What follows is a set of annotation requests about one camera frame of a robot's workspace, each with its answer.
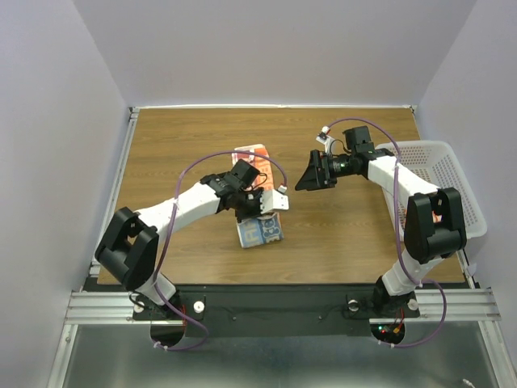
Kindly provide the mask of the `lettered beige towel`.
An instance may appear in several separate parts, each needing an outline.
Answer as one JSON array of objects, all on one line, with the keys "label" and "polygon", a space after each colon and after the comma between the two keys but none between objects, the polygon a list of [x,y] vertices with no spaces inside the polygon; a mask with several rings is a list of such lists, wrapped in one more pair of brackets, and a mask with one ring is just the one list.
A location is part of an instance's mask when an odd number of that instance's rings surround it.
[{"label": "lettered beige towel", "polygon": [[[273,189],[275,186],[271,162],[254,155],[242,153],[242,150],[245,150],[268,157],[269,153],[266,146],[263,144],[247,145],[238,147],[236,150],[238,150],[238,153],[231,155],[233,165],[235,165],[239,159],[243,159],[257,168],[261,173],[253,182],[252,187],[255,188],[258,186],[265,190]],[[243,249],[281,241],[284,238],[284,234],[280,222],[280,214],[271,213],[259,218],[239,221],[237,223],[237,234]]]}]

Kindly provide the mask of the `orange flower towel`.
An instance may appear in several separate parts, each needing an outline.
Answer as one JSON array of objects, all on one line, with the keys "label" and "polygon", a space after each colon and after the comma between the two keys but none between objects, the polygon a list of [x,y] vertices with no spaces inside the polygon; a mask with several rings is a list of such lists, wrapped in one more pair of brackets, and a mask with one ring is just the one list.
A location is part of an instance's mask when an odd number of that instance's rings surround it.
[{"label": "orange flower towel", "polygon": [[439,223],[442,221],[442,214],[439,212],[439,208],[433,209],[431,215],[434,223]]}]

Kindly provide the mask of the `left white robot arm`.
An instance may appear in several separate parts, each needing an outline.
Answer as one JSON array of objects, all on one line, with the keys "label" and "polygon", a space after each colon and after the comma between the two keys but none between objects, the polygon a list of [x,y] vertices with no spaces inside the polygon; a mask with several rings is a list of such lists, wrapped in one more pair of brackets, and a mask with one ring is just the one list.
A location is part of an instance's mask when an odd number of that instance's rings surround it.
[{"label": "left white robot arm", "polygon": [[131,293],[152,302],[161,318],[179,312],[176,287],[161,274],[172,234],[225,210],[238,221],[256,220],[272,213],[275,189],[255,188],[260,171],[240,159],[230,171],[201,178],[182,193],[148,208],[117,210],[108,223],[95,258]]}]

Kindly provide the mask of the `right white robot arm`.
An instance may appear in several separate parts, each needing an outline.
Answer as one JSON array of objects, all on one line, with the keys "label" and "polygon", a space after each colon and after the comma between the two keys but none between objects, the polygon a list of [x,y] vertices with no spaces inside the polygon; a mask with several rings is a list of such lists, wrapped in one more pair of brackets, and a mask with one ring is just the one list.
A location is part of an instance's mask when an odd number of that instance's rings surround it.
[{"label": "right white robot arm", "polygon": [[404,205],[405,226],[396,231],[397,261],[375,283],[372,308],[390,315],[410,300],[424,278],[467,243],[461,194],[441,188],[402,166],[400,151],[376,148],[366,126],[344,131],[345,151],[333,153],[333,138],[325,127],[317,139],[325,149],[312,150],[309,163],[297,182],[297,191],[333,188],[338,179],[362,175]]}]

